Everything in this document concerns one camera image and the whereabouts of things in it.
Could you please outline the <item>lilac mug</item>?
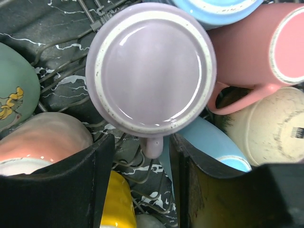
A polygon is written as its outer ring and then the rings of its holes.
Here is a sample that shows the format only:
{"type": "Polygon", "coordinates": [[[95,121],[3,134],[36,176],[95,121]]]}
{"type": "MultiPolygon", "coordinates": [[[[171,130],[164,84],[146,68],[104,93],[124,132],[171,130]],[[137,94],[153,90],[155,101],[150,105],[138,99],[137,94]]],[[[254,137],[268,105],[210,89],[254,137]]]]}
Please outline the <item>lilac mug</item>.
{"type": "Polygon", "coordinates": [[[86,85],[99,114],[141,138],[158,158],[163,139],[189,125],[207,105],[216,57],[205,29],[168,4],[129,6],[95,35],[86,59],[86,85]]]}

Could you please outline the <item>blue mug white interior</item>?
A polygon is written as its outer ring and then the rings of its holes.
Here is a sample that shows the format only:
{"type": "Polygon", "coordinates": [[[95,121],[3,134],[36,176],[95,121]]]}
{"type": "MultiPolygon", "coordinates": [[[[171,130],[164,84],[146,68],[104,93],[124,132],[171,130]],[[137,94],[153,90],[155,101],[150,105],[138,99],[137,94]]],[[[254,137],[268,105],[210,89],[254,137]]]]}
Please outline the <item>blue mug white interior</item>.
{"type": "Polygon", "coordinates": [[[250,172],[251,165],[236,144],[219,128],[198,117],[178,131],[189,143],[208,156],[231,168],[250,172]]]}

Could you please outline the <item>green teal mug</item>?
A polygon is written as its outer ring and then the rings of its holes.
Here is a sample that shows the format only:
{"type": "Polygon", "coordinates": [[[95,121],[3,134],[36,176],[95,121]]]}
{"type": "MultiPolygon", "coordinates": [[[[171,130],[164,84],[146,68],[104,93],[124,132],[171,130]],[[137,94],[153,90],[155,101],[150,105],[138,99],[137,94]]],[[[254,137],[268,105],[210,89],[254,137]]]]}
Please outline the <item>green teal mug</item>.
{"type": "Polygon", "coordinates": [[[31,64],[17,51],[0,44],[0,130],[27,120],[40,97],[40,83],[31,64]]]}

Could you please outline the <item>light blue ribbed mug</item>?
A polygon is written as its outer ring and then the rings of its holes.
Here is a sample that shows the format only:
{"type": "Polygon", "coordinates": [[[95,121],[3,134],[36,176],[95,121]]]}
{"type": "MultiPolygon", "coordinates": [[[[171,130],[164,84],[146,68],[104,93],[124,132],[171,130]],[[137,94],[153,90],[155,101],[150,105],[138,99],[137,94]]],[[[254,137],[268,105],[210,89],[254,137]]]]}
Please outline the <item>light blue ribbed mug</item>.
{"type": "Polygon", "coordinates": [[[192,15],[205,29],[238,22],[261,4],[261,0],[167,0],[166,3],[192,15]]]}

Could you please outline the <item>yellow mug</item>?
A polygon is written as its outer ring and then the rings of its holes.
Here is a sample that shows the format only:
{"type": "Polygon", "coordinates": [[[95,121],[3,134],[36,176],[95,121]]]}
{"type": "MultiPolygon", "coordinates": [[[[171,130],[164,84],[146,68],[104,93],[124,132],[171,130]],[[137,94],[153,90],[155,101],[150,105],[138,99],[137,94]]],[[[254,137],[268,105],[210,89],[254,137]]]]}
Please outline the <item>yellow mug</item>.
{"type": "Polygon", "coordinates": [[[111,171],[110,174],[100,227],[137,227],[129,184],[115,171],[111,171]]]}

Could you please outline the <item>pink mug white interior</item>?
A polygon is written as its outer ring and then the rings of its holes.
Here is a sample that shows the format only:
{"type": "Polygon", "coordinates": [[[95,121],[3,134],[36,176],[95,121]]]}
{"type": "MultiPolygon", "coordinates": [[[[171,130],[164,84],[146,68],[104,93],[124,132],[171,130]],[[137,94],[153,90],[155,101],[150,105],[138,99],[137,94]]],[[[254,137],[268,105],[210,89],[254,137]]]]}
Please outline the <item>pink mug white interior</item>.
{"type": "Polygon", "coordinates": [[[239,111],[284,86],[304,80],[304,6],[262,4],[246,18],[208,31],[217,59],[217,80],[208,102],[211,112],[239,111]],[[250,93],[222,108],[219,93],[227,87],[250,93]]]}

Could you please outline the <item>tan glazed round mug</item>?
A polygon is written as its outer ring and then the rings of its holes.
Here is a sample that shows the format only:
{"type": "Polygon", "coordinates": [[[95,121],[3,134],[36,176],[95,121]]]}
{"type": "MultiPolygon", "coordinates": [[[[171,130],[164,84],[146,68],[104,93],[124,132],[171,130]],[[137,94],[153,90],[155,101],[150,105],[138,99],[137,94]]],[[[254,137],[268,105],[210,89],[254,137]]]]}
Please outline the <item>tan glazed round mug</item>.
{"type": "Polygon", "coordinates": [[[250,165],[304,161],[304,93],[284,87],[237,112],[216,115],[215,125],[250,165]]]}

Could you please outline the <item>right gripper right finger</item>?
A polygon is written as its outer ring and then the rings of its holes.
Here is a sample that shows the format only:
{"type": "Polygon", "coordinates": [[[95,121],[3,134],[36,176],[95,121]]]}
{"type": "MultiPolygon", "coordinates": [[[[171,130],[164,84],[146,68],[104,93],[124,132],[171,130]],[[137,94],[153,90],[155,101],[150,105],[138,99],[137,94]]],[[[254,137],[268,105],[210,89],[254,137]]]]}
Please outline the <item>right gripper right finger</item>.
{"type": "Polygon", "coordinates": [[[170,137],[172,182],[180,228],[301,228],[304,166],[264,164],[250,172],[231,168],[170,137]]]}

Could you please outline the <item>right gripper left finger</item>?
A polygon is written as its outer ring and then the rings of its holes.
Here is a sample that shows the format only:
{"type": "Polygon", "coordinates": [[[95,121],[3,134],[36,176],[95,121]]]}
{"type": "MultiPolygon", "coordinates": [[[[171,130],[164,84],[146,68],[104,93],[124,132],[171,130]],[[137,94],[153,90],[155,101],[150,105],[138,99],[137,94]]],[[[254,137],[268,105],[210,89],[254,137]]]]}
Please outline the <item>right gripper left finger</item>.
{"type": "Polygon", "coordinates": [[[1,176],[1,227],[99,227],[114,152],[114,136],[107,134],[32,174],[1,176]]]}

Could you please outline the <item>peach pink mug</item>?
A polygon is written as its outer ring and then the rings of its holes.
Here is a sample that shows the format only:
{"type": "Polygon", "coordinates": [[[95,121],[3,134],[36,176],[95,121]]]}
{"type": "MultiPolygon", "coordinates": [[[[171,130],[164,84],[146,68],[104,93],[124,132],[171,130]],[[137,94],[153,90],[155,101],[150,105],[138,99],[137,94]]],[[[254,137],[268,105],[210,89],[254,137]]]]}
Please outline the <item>peach pink mug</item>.
{"type": "Polygon", "coordinates": [[[0,173],[31,174],[93,144],[87,128],[58,112],[35,115],[0,141],[0,173]]]}

